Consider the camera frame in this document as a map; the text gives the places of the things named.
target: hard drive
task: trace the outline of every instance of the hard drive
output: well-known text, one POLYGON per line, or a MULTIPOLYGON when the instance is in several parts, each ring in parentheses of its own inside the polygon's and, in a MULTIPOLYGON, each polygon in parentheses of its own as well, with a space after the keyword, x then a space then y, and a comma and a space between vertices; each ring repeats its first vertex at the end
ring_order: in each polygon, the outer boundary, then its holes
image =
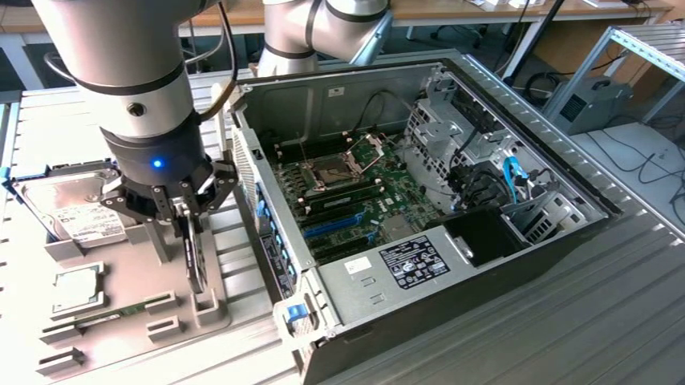
POLYGON ((119 177, 109 162, 53 168, 40 176, 15 177, 13 190, 57 241, 84 248, 127 239, 135 220, 100 205, 103 186, 119 177))

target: hard drive label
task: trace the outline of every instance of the hard drive label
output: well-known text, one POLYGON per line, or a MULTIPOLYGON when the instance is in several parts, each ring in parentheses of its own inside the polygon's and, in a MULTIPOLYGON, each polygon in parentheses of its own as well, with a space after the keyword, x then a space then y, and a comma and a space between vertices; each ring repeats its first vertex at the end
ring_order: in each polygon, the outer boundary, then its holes
POLYGON ((381 257, 403 289, 421 285, 450 271, 426 236, 383 249, 381 257))
POLYGON ((119 214, 100 203, 57 209, 55 217, 76 242, 93 241, 124 232, 119 214))

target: blue pcie slot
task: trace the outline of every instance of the blue pcie slot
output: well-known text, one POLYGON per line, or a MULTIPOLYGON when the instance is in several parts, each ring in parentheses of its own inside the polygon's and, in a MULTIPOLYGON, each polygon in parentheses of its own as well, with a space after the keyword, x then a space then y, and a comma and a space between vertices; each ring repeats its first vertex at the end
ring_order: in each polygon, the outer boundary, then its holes
POLYGON ((339 221, 334 221, 327 223, 326 225, 316 226, 314 229, 308 229, 304 231, 304 238, 316 237, 322 234, 330 233, 339 229, 345 229, 350 226, 355 226, 362 223, 365 219, 365 212, 354 214, 350 218, 340 219, 339 221))

